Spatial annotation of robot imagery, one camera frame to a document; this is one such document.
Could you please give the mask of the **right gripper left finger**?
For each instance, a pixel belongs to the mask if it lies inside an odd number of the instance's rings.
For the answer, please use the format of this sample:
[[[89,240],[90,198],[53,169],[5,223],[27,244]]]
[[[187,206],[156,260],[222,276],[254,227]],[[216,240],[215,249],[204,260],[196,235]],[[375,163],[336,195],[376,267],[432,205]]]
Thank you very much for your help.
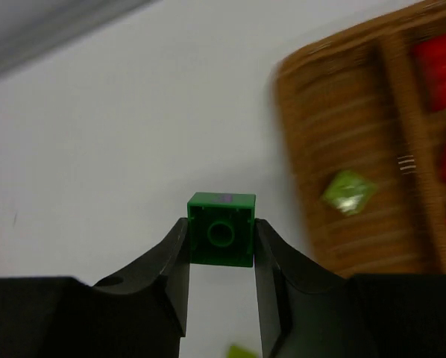
[[[0,278],[0,357],[177,357],[186,334],[188,221],[89,286]]]

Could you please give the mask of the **lime and red lego pair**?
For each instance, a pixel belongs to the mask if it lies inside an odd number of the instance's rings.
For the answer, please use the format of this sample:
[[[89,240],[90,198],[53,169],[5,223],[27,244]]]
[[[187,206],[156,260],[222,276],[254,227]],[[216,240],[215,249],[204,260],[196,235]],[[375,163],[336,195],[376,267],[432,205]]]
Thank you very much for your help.
[[[231,345],[227,351],[227,358],[258,358],[258,355],[253,351],[238,345]]]

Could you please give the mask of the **tall red lego stack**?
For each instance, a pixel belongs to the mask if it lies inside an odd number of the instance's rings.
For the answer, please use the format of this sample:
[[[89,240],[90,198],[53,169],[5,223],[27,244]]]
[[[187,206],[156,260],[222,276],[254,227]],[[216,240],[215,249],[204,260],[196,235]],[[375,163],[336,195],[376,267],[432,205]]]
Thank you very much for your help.
[[[446,109],[446,34],[423,41],[412,48],[432,111]]]

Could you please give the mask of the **small dark green lego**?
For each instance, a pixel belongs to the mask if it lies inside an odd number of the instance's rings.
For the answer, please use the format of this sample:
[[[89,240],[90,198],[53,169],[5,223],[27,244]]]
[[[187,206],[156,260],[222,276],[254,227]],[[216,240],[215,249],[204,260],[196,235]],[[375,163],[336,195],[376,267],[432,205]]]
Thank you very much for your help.
[[[191,262],[254,264],[255,194],[197,192],[187,202]]]

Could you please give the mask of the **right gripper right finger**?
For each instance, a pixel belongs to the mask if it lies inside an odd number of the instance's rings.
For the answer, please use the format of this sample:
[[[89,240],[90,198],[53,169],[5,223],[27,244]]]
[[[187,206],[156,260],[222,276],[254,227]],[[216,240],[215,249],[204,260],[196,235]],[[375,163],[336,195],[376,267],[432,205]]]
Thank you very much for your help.
[[[344,279],[255,222],[265,357],[446,357],[446,274]]]

